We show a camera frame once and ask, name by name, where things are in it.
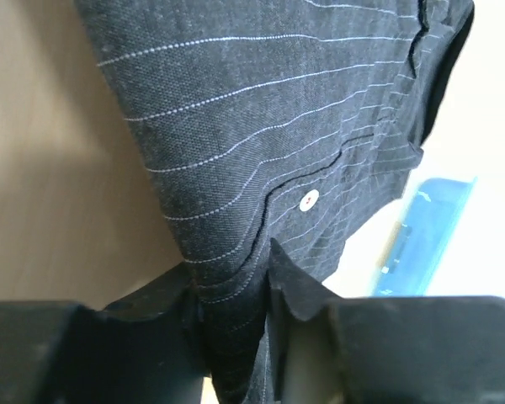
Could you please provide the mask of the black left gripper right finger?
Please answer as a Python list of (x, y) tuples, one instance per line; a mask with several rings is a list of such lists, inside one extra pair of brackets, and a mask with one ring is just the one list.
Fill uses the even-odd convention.
[(344, 299), (270, 243), (278, 403), (505, 403), (505, 299)]

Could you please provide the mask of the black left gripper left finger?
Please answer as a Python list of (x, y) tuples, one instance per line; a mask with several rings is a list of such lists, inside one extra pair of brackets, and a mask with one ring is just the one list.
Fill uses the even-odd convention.
[(94, 310), (0, 301), (0, 403), (198, 403), (205, 366), (178, 265)]

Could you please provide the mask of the black pinstriped long sleeve shirt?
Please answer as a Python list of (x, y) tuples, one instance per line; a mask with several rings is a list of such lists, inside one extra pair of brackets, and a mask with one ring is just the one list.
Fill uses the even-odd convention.
[(421, 162), (471, 1), (79, 1), (199, 299), (216, 395), (270, 403), (272, 242), (314, 279)]

